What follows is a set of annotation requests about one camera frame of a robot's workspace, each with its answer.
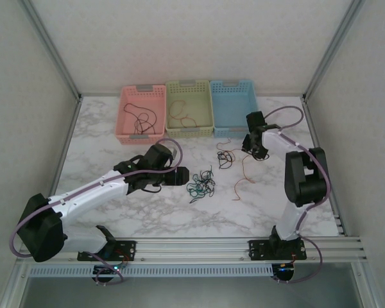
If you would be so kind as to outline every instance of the textured wallpaper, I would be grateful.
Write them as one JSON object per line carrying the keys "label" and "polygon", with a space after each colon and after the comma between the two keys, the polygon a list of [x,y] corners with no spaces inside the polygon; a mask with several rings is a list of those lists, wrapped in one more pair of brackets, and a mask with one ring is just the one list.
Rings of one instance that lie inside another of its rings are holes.
{"label": "textured wallpaper", "polygon": [[0,0],[0,297],[15,260],[8,238],[28,198],[48,193],[73,111],[19,4]]}
{"label": "textured wallpaper", "polygon": [[81,92],[240,79],[308,86],[351,0],[33,0]]}
{"label": "textured wallpaper", "polygon": [[339,206],[385,295],[385,0],[367,0],[309,102]]}

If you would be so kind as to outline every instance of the dark green cord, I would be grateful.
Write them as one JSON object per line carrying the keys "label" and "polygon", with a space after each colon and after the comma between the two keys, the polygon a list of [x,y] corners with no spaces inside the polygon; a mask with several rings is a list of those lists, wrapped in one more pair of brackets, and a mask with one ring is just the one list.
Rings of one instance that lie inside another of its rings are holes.
{"label": "dark green cord", "polygon": [[194,183],[187,184],[187,191],[193,198],[190,203],[204,198],[206,195],[212,197],[215,192],[216,183],[212,179],[214,173],[212,173],[212,166],[210,170],[201,171],[200,175],[195,174],[192,176]]}

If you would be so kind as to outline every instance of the robotic arm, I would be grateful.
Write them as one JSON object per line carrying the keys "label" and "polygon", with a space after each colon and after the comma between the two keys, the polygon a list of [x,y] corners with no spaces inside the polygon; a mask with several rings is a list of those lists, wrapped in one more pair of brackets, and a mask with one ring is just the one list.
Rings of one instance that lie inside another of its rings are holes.
{"label": "robotic arm", "polygon": [[246,118],[250,134],[243,141],[243,151],[257,160],[264,159],[270,151],[285,162],[284,187],[288,198],[284,213],[269,239],[250,241],[250,257],[252,260],[306,259],[299,229],[307,211],[328,196],[325,152],[321,148],[307,150],[292,141],[281,132],[281,127],[267,124],[261,111],[252,112]]}
{"label": "robotic arm", "polygon": [[89,231],[69,225],[108,200],[125,198],[138,189],[146,191],[147,185],[159,187],[158,192],[161,185],[186,184],[189,170],[170,167],[174,156],[165,146],[154,144],[144,156],[137,155],[120,162],[113,170],[83,187],[47,199],[37,194],[29,199],[20,222],[39,209],[53,203],[58,205],[34,215],[17,233],[37,262],[46,261],[59,252],[98,253],[107,259],[115,250],[116,240],[105,227],[97,226]]}

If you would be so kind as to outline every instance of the marble surface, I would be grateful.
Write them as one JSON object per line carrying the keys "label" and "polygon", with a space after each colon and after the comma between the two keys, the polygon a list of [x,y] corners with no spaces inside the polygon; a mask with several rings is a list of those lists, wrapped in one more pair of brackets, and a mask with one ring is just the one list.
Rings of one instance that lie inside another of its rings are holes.
{"label": "marble surface", "polygon": [[[148,145],[122,146],[114,136],[118,98],[84,98],[74,129],[57,193],[65,193],[82,186],[122,160],[145,154]],[[258,98],[259,108],[267,112],[284,106],[301,106],[299,98]],[[283,110],[271,115],[269,123],[289,124],[299,119],[297,110]],[[304,120],[286,130],[288,136],[304,146],[312,146],[308,126]],[[76,223],[91,228],[105,225],[116,237],[247,237],[269,236],[286,206],[284,192],[284,163],[272,155],[264,162],[248,157],[245,170],[255,184],[242,181],[234,193],[235,183],[243,177],[242,158],[245,153],[235,151],[237,161],[230,169],[219,170],[216,144],[227,139],[177,139],[184,151],[182,166],[191,175],[212,166],[216,191],[190,204],[185,186],[163,187],[159,194],[136,191],[126,199],[112,200],[82,216]],[[242,140],[232,139],[225,149],[240,148]],[[307,236],[337,236],[338,230],[330,203],[310,211],[302,228]]]}

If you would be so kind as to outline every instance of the pink basket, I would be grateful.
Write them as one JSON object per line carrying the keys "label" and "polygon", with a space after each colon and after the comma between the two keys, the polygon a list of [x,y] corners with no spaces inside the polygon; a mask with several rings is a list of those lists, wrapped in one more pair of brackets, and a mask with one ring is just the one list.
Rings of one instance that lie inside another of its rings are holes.
{"label": "pink basket", "polygon": [[[136,123],[136,116],[143,123],[140,121]],[[147,117],[149,123],[155,123],[153,127],[150,127],[151,125],[148,123],[144,123]],[[121,144],[156,143],[164,136],[165,125],[165,85],[130,85],[122,89],[115,125],[115,136]]]}

